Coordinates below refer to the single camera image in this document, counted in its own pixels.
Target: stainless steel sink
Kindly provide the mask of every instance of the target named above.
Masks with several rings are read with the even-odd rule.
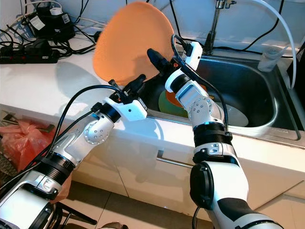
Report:
[[[286,97],[287,90],[276,67],[270,73],[257,69],[258,61],[202,56],[197,73],[212,83],[223,95],[226,104],[237,108],[248,119],[245,127],[229,126],[234,134],[305,148],[305,134],[299,130],[294,108]],[[187,118],[160,112],[158,99],[165,90],[157,78],[145,83],[140,97],[148,107],[148,116],[189,124]],[[214,91],[207,88],[208,94]]]

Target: white countertop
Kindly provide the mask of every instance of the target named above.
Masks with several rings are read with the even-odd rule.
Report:
[[[89,43],[73,39],[75,49]],[[215,55],[230,55],[258,59],[259,55],[216,51]],[[92,66],[93,52],[73,55],[57,64],[4,64],[0,65],[0,108],[22,109],[25,114],[35,113],[42,120],[56,121],[69,99],[80,89],[94,84],[107,84],[96,76]],[[112,93],[108,89],[95,89],[79,97],[68,112],[75,120],[92,105]],[[113,135],[138,136],[161,139],[173,144],[194,147],[190,125],[147,118],[115,124]],[[255,166],[270,165],[294,171],[305,177],[305,150],[254,138],[234,135],[233,145],[241,162],[256,162]]]

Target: red plastic bag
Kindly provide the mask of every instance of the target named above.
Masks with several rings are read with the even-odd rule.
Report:
[[[31,121],[18,120],[18,124],[0,127],[0,134],[5,155],[11,159],[17,171],[20,172],[51,143],[54,131],[41,132],[37,128],[44,128],[44,126]],[[53,202],[65,199],[68,196],[70,185],[71,175],[63,183],[61,192]]]

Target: floor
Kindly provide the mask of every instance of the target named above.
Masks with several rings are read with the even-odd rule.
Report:
[[[114,221],[126,224],[129,229],[192,228],[192,218],[182,213],[74,181],[69,196],[61,202],[98,221],[95,226],[79,220],[76,216],[71,216],[65,229],[98,229]],[[210,222],[199,219],[197,228],[212,229],[213,226]]]

